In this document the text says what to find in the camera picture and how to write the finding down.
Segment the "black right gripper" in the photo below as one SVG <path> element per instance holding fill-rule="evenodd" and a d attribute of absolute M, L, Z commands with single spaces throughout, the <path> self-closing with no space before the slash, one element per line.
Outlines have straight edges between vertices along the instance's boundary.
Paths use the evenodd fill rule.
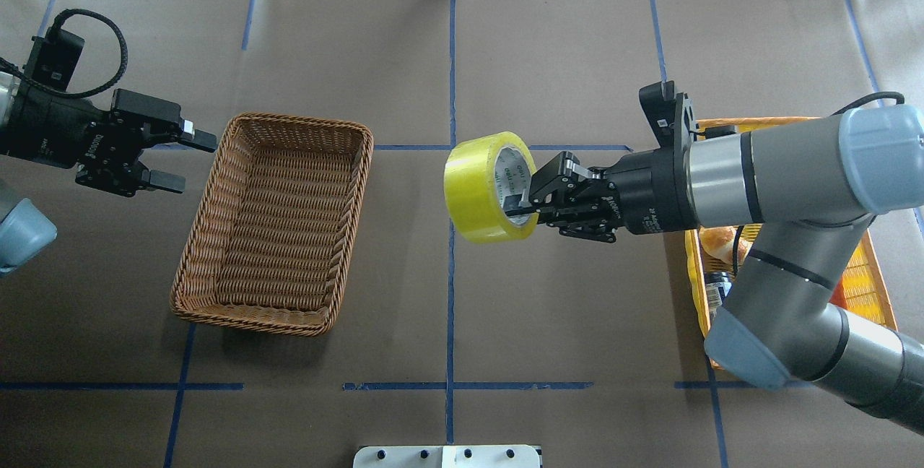
<path fill-rule="evenodd" d="M 531 176 L 528 189 L 504 198 L 504 215 L 525 227 L 532 215 L 560 235 L 611 243 L 618 229 L 633 235 L 696 228 L 686 169 L 678 149 L 628 153 L 610 168 L 584 168 L 560 152 Z"/>

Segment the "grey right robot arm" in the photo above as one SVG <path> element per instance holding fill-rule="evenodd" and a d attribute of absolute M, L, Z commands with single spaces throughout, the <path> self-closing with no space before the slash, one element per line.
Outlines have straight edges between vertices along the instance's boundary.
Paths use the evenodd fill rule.
<path fill-rule="evenodd" d="M 756 388 L 792 379 L 922 432 L 922 345 L 829 302 L 878 215 L 922 204 L 922 112 L 911 105 L 695 140 L 689 102 L 645 109 L 659 148 L 610 168 L 561 153 L 503 194 L 511 217 L 611 242 L 760 225 L 707 333 L 707 356 Z"/>

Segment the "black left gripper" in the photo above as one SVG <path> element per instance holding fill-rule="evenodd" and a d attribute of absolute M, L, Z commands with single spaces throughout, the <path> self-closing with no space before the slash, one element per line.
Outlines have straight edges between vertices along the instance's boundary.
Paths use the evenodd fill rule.
<path fill-rule="evenodd" d="M 19 84 L 2 116 L 2 154 L 53 168 L 78 168 L 79 185 L 122 197 L 138 191 L 182 194 L 184 176 L 149 169 L 145 149 L 179 143 L 217 151 L 217 135 L 182 119 L 177 103 L 129 90 L 113 93 L 110 110 L 85 98 L 61 98 Z"/>

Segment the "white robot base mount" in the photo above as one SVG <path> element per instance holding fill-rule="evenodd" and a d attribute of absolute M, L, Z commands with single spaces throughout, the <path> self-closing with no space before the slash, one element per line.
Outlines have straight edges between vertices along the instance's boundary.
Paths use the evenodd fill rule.
<path fill-rule="evenodd" d="M 527 444 L 367 446 L 353 467 L 542 467 L 540 447 Z"/>

